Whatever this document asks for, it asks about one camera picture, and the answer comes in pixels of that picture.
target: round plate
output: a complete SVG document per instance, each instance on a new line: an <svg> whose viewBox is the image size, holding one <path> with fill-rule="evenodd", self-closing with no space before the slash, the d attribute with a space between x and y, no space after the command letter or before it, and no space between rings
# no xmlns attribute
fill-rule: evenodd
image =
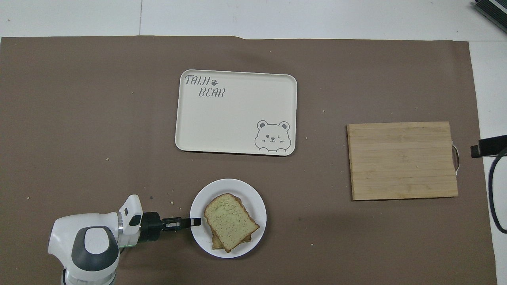
<svg viewBox="0 0 507 285"><path fill-rule="evenodd" d="M211 229L204 217L204 209L208 204L215 199L215 197L231 193L232 195L241 199L241 203L245 206L255 222L259 225L257 231L252 233L251 242L244 242L231 250L230 253L225 250L213 250L211 248ZM234 258L242 256L252 250L262 238L264 230L266 229L266 207L264 201L257 191L247 183L236 179L221 179L211 182L204 187L194 199L192 207L190 208L191 218L202 218L202 225L200 227L191 227L194 239L199 246L207 253L221 258Z"/></svg>

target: white table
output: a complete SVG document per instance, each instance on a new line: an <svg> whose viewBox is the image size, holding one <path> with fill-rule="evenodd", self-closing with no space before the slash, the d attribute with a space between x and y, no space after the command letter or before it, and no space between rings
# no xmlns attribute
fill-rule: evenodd
<svg viewBox="0 0 507 285"><path fill-rule="evenodd" d="M471 0L426 1L54 1L1 0L0 37L235 35L245 39L329 38L469 41L481 138L507 134L507 34ZM469 155L463 150L462 155ZM491 158L484 159L487 175ZM507 163L495 173L507 173ZM507 223L507 175L495 177ZM507 285L507 235L491 220L498 284Z"/></svg>

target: white plate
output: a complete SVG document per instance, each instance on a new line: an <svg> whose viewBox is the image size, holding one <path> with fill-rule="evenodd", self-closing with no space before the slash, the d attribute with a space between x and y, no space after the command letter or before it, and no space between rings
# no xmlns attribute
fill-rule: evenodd
<svg viewBox="0 0 507 285"><path fill-rule="evenodd" d="M204 217L204 209L215 197L231 193L232 195L241 199L250 216L260 226L257 231L252 233L251 242L244 242L232 249L230 253L225 250L213 250L211 248L211 229ZM202 225L200 227L192 227L192 234L199 246L207 253L221 258L234 258L242 256L252 250L262 238L264 230L266 229L266 207L264 201L257 191L247 183L236 179L222 179L214 181L204 187L194 199L192 207L190 208L190 217L202 218Z"/></svg>
<svg viewBox="0 0 507 285"><path fill-rule="evenodd" d="M174 142L183 151L287 156L296 147L297 92L290 75L187 70Z"/></svg>

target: white circular cap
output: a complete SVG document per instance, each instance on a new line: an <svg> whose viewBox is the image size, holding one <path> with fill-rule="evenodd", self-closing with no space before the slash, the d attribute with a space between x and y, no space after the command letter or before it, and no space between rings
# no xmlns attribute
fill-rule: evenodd
<svg viewBox="0 0 507 285"><path fill-rule="evenodd" d="M85 249L91 254L101 254L109 247L109 237L103 228L88 229L85 234Z"/></svg>

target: black cable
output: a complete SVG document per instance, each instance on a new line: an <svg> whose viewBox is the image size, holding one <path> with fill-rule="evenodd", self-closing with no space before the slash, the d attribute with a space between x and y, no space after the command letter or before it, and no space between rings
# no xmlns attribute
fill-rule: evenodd
<svg viewBox="0 0 507 285"><path fill-rule="evenodd" d="M495 222L497 229L504 234L507 234L507 230L502 228L502 226L500 225L500 221L498 221L498 217L496 216L495 203L493 202L493 173L495 172L496 164L506 154L507 148L504 148L501 152L498 153L498 155L495 157L495 160L493 160L493 163L491 163L491 168L489 168L488 175L488 196L489 196L489 207L491 209L491 216L493 217L493 221Z"/></svg>

